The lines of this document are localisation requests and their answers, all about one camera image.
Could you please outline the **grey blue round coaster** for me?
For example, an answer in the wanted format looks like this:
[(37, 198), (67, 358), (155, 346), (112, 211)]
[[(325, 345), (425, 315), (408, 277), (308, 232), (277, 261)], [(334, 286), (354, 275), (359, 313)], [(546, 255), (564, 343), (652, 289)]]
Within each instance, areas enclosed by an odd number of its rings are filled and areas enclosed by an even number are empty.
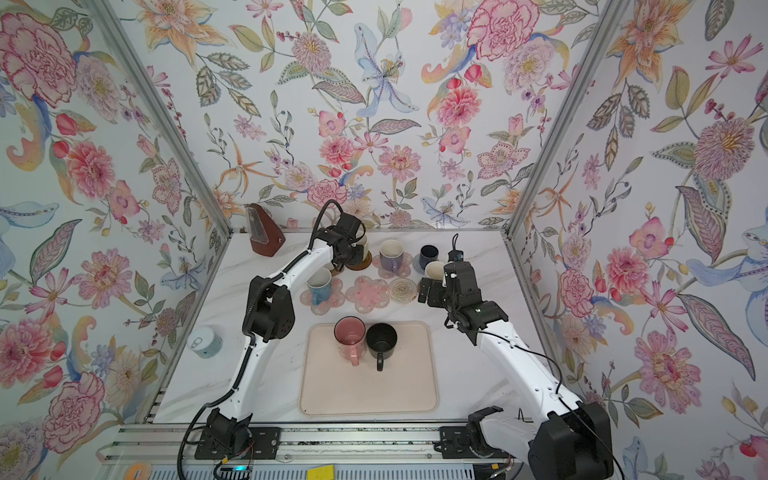
[(423, 275), (423, 274), (424, 274), (424, 269), (421, 267), (421, 264), (420, 264), (420, 258), (421, 258), (421, 255), (420, 255), (419, 253), (417, 253), (417, 254), (416, 254), (416, 255), (415, 255), (413, 258), (412, 258), (411, 266), (412, 266), (413, 270), (414, 270), (414, 271), (415, 271), (415, 272), (416, 272), (418, 275)]

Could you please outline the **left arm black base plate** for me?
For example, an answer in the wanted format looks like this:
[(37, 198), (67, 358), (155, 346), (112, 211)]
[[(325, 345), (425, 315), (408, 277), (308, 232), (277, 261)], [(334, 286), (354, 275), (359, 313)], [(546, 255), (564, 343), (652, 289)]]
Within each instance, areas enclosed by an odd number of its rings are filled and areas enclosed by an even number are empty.
[(280, 444), (279, 427), (246, 427), (244, 423), (202, 429), (196, 440), (195, 460), (275, 460)]

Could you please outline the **white mug purple handle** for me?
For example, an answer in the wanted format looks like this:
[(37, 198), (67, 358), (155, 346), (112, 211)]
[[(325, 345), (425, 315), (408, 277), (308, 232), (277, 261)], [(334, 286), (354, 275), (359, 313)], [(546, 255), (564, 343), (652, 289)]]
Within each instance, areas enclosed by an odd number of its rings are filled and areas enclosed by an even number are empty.
[(400, 268), (404, 254), (404, 246), (398, 240), (387, 239), (380, 245), (381, 264), (389, 271), (396, 272)]

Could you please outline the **cream mug pink handle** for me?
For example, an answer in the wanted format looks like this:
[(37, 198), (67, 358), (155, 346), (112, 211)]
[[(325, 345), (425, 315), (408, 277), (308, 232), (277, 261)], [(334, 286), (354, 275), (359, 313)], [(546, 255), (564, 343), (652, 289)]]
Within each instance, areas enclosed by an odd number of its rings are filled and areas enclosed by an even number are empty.
[(425, 276), (431, 280), (443, 281), (445, 263), (441, 261), (429, 262), (425, 269)]

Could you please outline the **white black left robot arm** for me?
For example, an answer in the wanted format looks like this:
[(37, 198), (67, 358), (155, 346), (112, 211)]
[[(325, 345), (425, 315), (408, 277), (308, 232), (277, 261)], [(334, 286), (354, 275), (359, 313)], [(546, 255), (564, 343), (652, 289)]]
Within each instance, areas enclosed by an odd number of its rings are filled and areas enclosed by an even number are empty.
[(256, 394), (270, 357), (293, 329), (294, 290), (326, 265), (347, 267), (363, 261), (361, 238), (366, 227), (357, 217), (342, 212), (333, 225), (316, 222), (308, 246), (280, 270), (254, 277), (248, 289), (242, 333), (245, 337), (236, 375), (229, 390), (206, 404), (226, 420), (248, 423), (256, 408)]

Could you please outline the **white embroidered round coaster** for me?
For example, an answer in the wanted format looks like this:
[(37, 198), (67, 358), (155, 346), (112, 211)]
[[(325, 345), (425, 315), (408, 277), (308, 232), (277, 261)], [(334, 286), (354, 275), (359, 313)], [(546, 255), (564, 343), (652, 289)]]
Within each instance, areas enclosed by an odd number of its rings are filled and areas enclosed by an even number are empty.
[(417, 284), (409, 278), (396, 278), (389, 283), (389, 295), (398, 304), (408, 304), (418, 296)]

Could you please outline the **black mug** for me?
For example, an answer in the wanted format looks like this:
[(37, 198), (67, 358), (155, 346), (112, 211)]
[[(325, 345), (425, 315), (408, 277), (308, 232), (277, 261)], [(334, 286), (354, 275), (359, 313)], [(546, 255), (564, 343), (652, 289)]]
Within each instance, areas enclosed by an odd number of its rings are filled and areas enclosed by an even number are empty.
[(397, 345), (396, 329), (388, 323), (376, 323), (368, 328), (365, 339), (369, 352), (376, 359), (376, 370), (382, 372), (385, 361), (392, 356)]

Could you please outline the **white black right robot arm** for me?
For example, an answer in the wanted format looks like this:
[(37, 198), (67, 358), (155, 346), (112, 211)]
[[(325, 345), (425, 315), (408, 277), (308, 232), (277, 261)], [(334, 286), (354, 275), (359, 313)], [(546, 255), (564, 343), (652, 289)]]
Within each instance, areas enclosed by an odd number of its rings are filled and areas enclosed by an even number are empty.
[(474, 268), (453, 261), (441, 279), (424, 278), (418, 300), (446, 311), (445, 325), (464, 334), (492, 360), (514, 388), (509, 406), (471, 413), (465, 427), (442, 445), (480, 458), (506, 453), (537, 479), (608, 479), (623, 471), (612, 450), (610, 418), (598, 403), (568, 390), (551, 359), (531, 350), (501, 306), (482, 297)]

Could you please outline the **cream mug green handle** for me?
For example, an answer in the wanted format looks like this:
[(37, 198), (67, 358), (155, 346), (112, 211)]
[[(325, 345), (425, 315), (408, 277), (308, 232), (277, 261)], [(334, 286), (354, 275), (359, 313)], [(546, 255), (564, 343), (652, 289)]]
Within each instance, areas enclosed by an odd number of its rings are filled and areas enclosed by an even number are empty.
[(364, 234), (360, 240), (356, 242), (356, 245), (361, 248), (361, 258), (360, 262), (364, 263), (369, 255), (369, 247), (368, 247), (368, 239), (367, 235)]

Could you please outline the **small dark navy mug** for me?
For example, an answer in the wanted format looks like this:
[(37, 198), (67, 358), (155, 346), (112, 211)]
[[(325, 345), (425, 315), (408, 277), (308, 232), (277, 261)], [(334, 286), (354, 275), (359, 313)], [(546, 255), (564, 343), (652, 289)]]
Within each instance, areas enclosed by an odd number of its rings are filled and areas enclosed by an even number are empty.
[(427, 244), (421, 247), (418, 256), (418, 265), (421, 270), (425, 271), (426, 267), (438, 260), (439, 249), (431, 244)]

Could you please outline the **brown round wooden coaster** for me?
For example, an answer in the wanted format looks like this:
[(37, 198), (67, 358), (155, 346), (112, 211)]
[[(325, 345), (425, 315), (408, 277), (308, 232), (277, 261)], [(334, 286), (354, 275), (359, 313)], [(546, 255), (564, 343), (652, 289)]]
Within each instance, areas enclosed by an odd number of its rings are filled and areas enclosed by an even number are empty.
[(358, 263), (356, 265), (347, 266), (347, 269), (352, 270), (352, 271), (362, 271), (362, 270), (367, 269), (371, 265), (371, 263), (372, 263), (372, 254), (368, 253), (367, 256), (365, 257), (365, 259), (362, 262), (360, 262), (360, 263)]

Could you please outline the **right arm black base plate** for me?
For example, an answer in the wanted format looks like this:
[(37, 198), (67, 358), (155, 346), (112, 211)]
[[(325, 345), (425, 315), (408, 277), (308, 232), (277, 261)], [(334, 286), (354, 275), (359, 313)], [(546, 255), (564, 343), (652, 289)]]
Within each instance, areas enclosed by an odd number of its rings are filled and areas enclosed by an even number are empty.
[(443, 459), (514, 459), (508, 452), (492, 447), (473, 424), (440, 427), (433, 449)]

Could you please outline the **white mug blue handle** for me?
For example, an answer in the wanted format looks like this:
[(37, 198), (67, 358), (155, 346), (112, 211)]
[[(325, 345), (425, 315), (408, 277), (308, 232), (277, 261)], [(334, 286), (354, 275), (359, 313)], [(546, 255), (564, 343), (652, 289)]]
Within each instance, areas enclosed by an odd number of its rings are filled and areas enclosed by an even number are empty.
[(310, 305), (319, 306), (328, 301), (332, 295), (331, 271), (325, 267), (320, 268), (307, 281), (310, 293)]

